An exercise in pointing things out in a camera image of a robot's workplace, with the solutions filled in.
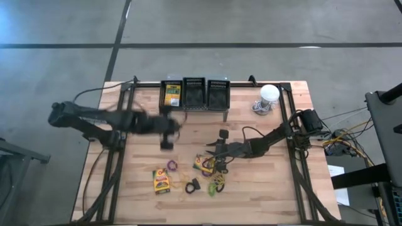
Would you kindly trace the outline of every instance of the gray concrete floor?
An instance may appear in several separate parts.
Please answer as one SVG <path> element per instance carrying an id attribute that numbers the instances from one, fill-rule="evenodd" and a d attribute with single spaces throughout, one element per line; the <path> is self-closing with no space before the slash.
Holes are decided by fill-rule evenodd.
<path id="1" fill-rule="evenodd" d="M 0 43 L 113 43 L 124 0 L 0 1 Z M 400 42 L 402 15 L 392 0 L 133 0 L 122 43 Z M 16 225 L 69 221 L 88 142 L 47 117 L 54 101 L 102 85 L 111 49 L 0 49 L 0 137 L 52 155 L 33 163 Z M 401 82 L 402 48 L 120 50 L 112 80 L 161 80 L 168 74 L 231 80 L 307 80 L 327 117 L 364 107 L 364 94 Z M 78 103 L 95 107 L 100 92 Z M 340 123 L 350 127 L 368 112 Z M 339 118 L 328 120 L 327 124 Z M 359 141 L 375 163 L 375 130 Z M 348 222 L 375 221 L 344 209 Z"/>

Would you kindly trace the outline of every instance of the black metal frame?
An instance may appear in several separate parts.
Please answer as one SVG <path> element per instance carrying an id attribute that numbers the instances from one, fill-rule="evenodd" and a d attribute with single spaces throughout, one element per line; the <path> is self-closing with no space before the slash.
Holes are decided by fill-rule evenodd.
<path id="1" fill-rule="evenodd" d="M 231 87 L 234 87 L 234 88 L 236 88 L 236 87 L 256 87 L 257 88 L 257 87 L 262 87 L 263 85 L 267 85 L 267 84 L 275 85 L 280 90 L 279 103 L 280 103 L 280 107 L 281 107 L 282 119 L 283 119 L 283 122 L 288 122 L 288 114 L 286 112 L 283 91 L 285 91 L 288 95 L 288 101 L 289 101 L 289 105 L 290 105 L 290 113 L 292 114 L 296 111 L 290 83 L 257 83 L 254 76 L 251 75 L 247 82 L 234 82 L 231 84 Z M 158 83 L 158 82 L 136 82 L 136 83 L 124 84 L 120 91 L 117 108 L 122 109 L 122 104 L 124 102 L 124 97 L 125 97 L 127 91 L 129 91 L 129 100 L 128 100 L 129 101 L 128 109 L 129 109 L 132 106 L 133 99 L 134 99 L 134 91 L 136 89 L 138 89 L 138 88 L 159 88 L 159 87 L 160 87 L 160 83 Z M 122 162 L 123 162 L 123 158 L 124 158 L 125 145 L 126 145 L 126 137 L 127 137 L 127 134 L 124 134 L 123 139 L 122 139 L 122 142 L 123 142 L 122 149 L 115 150 L 115 151 L 113 151 L 113 150 L 109 151 L 109 155 L 107 157 L 106 168 L 105 168 L 104 181 L 102 184 L 102 193 L 100 195 L 100 196 L 102 196 L 101 197 L 102 201 L 97 209 L 96 220 L 90 222 L 90 220 L 92 218 L 91 217 L 91 218 L 88 218 L 86 221 L 79 220 L 78 222 L 70 222 L 69 224 L 64 224 L 64 225 L 110 225 L 110 224 L 114 223 L 114 217 L 116 214 L 117 198 L 118 198 L 118 192 L 119 192 L 119 183 L 120 183 L 120 177 L 121 177 L 121 172 L 122 172 Z M 290 167 L 291 167 L 293 183 L 294 183 L 294 187 L 295 187 L 295 195 L 296 195 L 296 202 L 298 205 L 298 213 L 299 213 L 299 217 L 300 217 L 300 222 L 302 224 L 309 224 L 309 225 L 353 225 L 353 224 L 348 224 L 348 223 L 343 223 L 343 222 L 319 221 L 317 207 L 316 207 L 317 202 L 314 202 L 314 200 L 318 201 L 318 202 L 319 202 L 319 200 L 314 195 L 313 190 L 312 190 L 306 158 L 304 155 L 302 155 L 302 154 L 300 155 L 300 162 L 301 162 L 302 172 L 303 172 L 303 174 L 301 174 L 298 169 L 298 166 L 296 164 L 296 158 L 295 158 L 296 149 L 293 145 L 293 141 L 291 140 L 291 137 L 286 138 L 286 142 L 287 142 L 288 153 L 289 153 L 289 157 L 290 157 L 290 159 L 289 159 Z M 119 156 L 117 159 L 117 165 L 116 165 L 116 169 L 115 169 L 115 172 L 117 172 L 117 174 L 115 175 L 115 178 L 113 178 L 113 176 L 111 177 L 110 174 L 112 171 L 112 162 L 113 162 L 113 158 L 114 158 L 114 153 L 116 151 L 119 152 Z M 307 192 L 307 196 L 309 196 L 309 200 L 310 200 L 309 206 L 310 206 L 310 210 L 312 213 L 311 220 L 308 220 L 307 216 L 306 216 L 305 207 L 304 207 L 304 203 L 303 203 L 303 196 L 302 196 L 302 191 L 301 191 L 302 189 L 300 188 L 301 187 L 300 177 L 302 177 L 302 180 L 305 181 L 303 183 L 304 189 L 306 190 L 306 188 L 308 188 L 308 191 L 306 191 L 306 192 Z M 107 220 L 104 220 L 103 212 L 104 212 L 104 205 L 105 205 L 105 197 L 107 196 L 107 194 L 110 192 L 110 189 L 112 188 L 111 184 L 113 186 L 113 191 L 112 191 L 112 198 L 111 198 L 111 204 L 110 204 L 110 209 L 109 209 L 109 216 L 108 216 Z"/>

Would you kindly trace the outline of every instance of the scattered small objects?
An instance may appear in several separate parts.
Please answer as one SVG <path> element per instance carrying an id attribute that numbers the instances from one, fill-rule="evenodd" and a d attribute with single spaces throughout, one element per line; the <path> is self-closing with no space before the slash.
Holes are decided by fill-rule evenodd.
<path id="1" fill-rule="evenodd" d="M 220 193 L 225 188 L 225 178 L 222 173 L 216 173 L 210 175 L 209 177 L 205 177 L 206 180 L 209 181 L 208 185 L 208 194 L 209 196 L 215 196 L 215 193 Z"/>
<path id="2" fill-rule="evenodd" d="M 195 192 L 195 190 L 199 190 L 199 189 L 201 189 L 201 186 L 200 186 L 200 183 L 198 182 L 198 180 L 196 178 L 194 178 L 192 180 L 192 182 L 188 182 L 186 184 L 186 192 L 187 192 L 187 194 L 191 194 L 191 193 Z"/>
<path id="3" fill-rule="evenodd" d="M 169 170 L 169 171 L 175 172 L 175 171 L 177 170 L 177 168 L 178 168 L 178 165 L 177 165 L 177 163 L 175 162 L 175 160 L 170 160 L 170 161 L 168 162 L 168 170 Z"/>

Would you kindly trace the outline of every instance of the wire mesh bin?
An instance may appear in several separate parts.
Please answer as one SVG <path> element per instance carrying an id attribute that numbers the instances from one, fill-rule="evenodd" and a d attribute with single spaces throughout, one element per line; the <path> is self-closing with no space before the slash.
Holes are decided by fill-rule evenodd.
<path id="1" fill-rule="evenodd" d="M 208 109 L 227 110 L 231 106 L 231 82 L 208 80 Z"/>
<path id="2" fill-rule="evenodd" d="M 183 84 L 184 108 L 205 108 L 207 104 L 205 78 L 183 78 Z"/>
<path id="3" fill-rule="evenodd" d="M 166 93 L 166 87 L 169 85 L 169 94 Z M 183 107 L 183 81 L 182 80 L 164 80 L 161 81 L 159 93 L 159 107 L 169 105 L 173 110 L 180 110 Z"/>

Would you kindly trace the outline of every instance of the yellow cable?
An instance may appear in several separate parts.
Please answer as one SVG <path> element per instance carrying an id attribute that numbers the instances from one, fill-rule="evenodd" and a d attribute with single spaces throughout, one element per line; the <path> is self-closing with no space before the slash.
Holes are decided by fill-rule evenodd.
<path id="1" fill-rule="evenodd" d="M 225 184 L 225 178 L 222 173 L 216 173 L 212 176 L 204 176 L 210 184 L 213 184 L 216 188 L 219 186 L 223 186 Z"/>
<path id="2" fill-rule="evenodd" d="M 178 200 L 180 202 L 182 202 L 185 200 L 185 188 L 186 188 L 186 184 L 190 181 L 190 178 L 187 175 L 185 175 L 184 173 L 178 172 L 178 175 L 179 175 L 179 179 L 180 179 L 180 182 L 179 182 L 180 185 L 177 185 L 175 182 L 173 182 L 173 178 L 170 175 L 168 175 L 168 177 L 169 177 L 170 185 L 172 187 L 174 187 L 174 188 L 181 187 L 182 188 L 182 193 L 178 197 Z"/>
<path id="3" fill-rule="evenodd" d="M 363 126 L 364 124 L 367 124 L 368 122 L 369 122 L 369 121 L 362 122 L 362 123 L 360 123 L 360 124 L 358 124 L 358 125 L 356 125 L 356 126 L 350 128 L 350 129 L 348 129 L 348 130 L 342 132 L 342 133 L 341 133 L 339 136 L 337 136 L 335 139 L 331 139 L 331 140 L 329 140 L 329 141 L 324 141 L 322 144 L 323 144 L 323 145 L 327 145 L 327 144 L 330 144 L 330 143 L 334 143 L 334 142 L 336 142 L 336 141 L 340 141 L 340 138 L 341 138 L 342 136 L 344 136 L 345 134 L 347 134 L 347 132 L 349 132 L 349 131 L 351 131 L 352 129 L 355 129 L 355 128 L 359 127 L 359 126 Z"/>
<path id="4" fill-rule="evenodd" d="M 367 123 L 367 122 L 364 122 L 364 123 L 362 123 L 362 124 L 359 124 L 359 125 L 357 125 L 356 127 L 361 126 L 361 125 L 363 125 L 363 124 L 365 124 L 365 123 Z M 348 145 L 348 147 L 352 148 L 361 158 L 366 158 L 366 159 L 367 159 L 367 162 L 369 163 L 369 166 L 374 166 L 374 163 L 373 163 L 369 158 L 367 158 L 367 156 L 366 156 L 364 153 L 362 153 L 359 149 L 357 149 L 356 147 L 354 147 L 352 144 L 349 144 L 349 143 L 347 143 L 347 142 L 345 142 L 345 141 L 342 141 L 342 140 L 341 140 L 341 141 L 338 141 L 338 140 L 337 140 L 338 138 L 342 137 L 343 135 L 346 135 L 347 132 L 350 131 L 351 129 L 348 129 L 347 131 L 345 131 L 345 133 L 343 133 L 343 134 L 341 134 L 340 136 L 338 136 L 337 138 L 335 138 L 335 139 L 333 139 L 333 140 L 329 140 L 329 141 L 331 141 L 331 143 L 340 142 L 340 143 L 343 143 L 343 144 Z M 380 205 L 380 208 L 381 208 L 381 212 L 382 212 L 383 215 L 386 217 L 386 216 L 387 216 L 387 213 L 385 212 L 385 209 L 384 209 L 383 199 L 382 199 L 381 197 L 379 197 L 378 199 L 379 199 L 379 205 Z"/>

